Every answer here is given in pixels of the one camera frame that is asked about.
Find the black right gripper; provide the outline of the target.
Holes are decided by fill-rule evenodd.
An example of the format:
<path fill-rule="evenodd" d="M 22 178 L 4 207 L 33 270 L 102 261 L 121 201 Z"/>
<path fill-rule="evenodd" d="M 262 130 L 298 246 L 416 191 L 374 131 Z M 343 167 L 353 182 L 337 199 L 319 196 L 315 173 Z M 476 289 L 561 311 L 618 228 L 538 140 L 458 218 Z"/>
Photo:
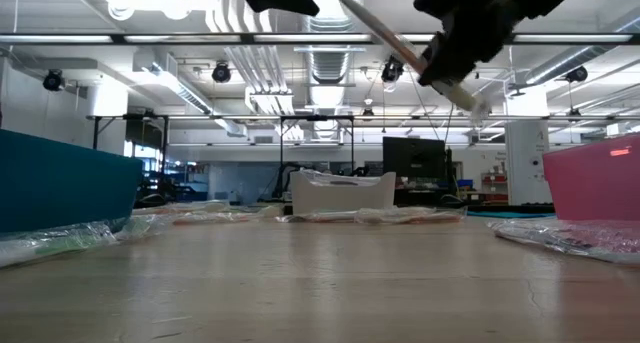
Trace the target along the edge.
<path fill-rule="evenodd" d="M 523 19 L 512 0 L 414 0 L 414 8 L 441 22 L 422 57 L 419 84 L 459 83 L 475 62 L 492 60 Z"/>

